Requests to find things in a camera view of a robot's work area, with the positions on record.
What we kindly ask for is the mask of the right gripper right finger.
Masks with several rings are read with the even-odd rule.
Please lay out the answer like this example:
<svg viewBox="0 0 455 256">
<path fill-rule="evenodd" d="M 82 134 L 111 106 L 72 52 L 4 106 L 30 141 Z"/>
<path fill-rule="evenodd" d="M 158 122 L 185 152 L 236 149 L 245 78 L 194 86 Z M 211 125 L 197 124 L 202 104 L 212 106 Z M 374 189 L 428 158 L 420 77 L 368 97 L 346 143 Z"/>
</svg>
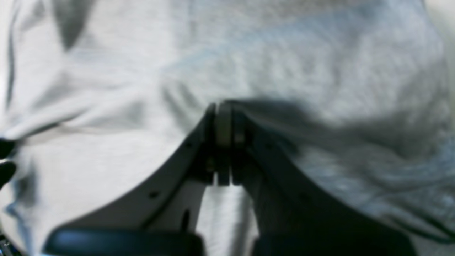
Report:
<svg viewBox="0 0 455 256">
<path fill-rule="evenodd" d="M 233 106 L 233 176 L 253 201 L 253 256 L 415 256 L 405 234 L 337 200 L 264 128 Z"/>
</svg>

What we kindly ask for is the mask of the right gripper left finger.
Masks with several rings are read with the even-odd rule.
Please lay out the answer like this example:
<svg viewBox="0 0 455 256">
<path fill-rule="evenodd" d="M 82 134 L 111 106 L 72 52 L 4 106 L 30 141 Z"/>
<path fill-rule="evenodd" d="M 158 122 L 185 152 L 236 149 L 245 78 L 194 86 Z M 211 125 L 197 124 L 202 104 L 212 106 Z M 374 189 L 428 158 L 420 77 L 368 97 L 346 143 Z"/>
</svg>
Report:
<svg viewBox="0 0 455 256">
<path fill-rule="evenodd" d="M 52 256 L 204 256 L 195 233 L 204 191 L 230 184 L 232 105 L 211 104 L 175 153 L 112 203 L 61 225 L 43 252 Z"/>
</svg>

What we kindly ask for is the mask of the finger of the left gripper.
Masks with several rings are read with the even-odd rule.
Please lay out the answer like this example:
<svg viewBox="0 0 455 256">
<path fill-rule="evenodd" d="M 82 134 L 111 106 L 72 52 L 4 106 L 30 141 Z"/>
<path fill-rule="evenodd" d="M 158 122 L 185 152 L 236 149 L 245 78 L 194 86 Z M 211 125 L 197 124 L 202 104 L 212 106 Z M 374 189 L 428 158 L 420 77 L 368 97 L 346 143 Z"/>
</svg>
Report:
<svg viewBox="0 0 455 256">
<path fill-rule="evenodd" d="M 3 188 L 16 173 L 17 166 L 14 162 L 2 162 L 0 164 L 0 188 Z"/>
<path fill-rule="evenodd" d="M 0 159 L 7 159 L 15 152 L 16 141 L 5 138 L 0 139 Z"/>
</svg>

